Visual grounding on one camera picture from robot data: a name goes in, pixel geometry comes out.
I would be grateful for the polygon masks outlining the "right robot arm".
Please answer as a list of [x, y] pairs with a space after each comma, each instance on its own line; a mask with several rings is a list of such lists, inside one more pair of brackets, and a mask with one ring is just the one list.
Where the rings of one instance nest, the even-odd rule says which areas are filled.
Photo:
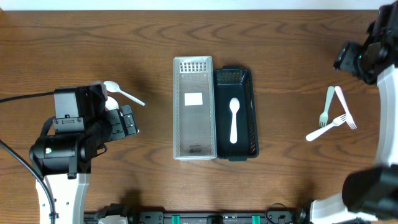
[[381, 101], [374, 165], [347, 176], [342, 191], [301, 209], [296, 223], [371, 223], [397, 218], [397, 3], [383, 5], [364, 44], [346, 42], [333, 65], [368, 85]]

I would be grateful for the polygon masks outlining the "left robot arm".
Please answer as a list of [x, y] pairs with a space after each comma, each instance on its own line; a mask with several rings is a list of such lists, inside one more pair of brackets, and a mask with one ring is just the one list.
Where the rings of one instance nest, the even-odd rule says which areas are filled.
[[130, 106], [106, 109], [101, 82], [57, 88], [55, 116], [49, 118], [29, 151], [40, 180], [36, 190], [41, 223], [83, 223], [91, 160], [106, 143], [138, 133]]

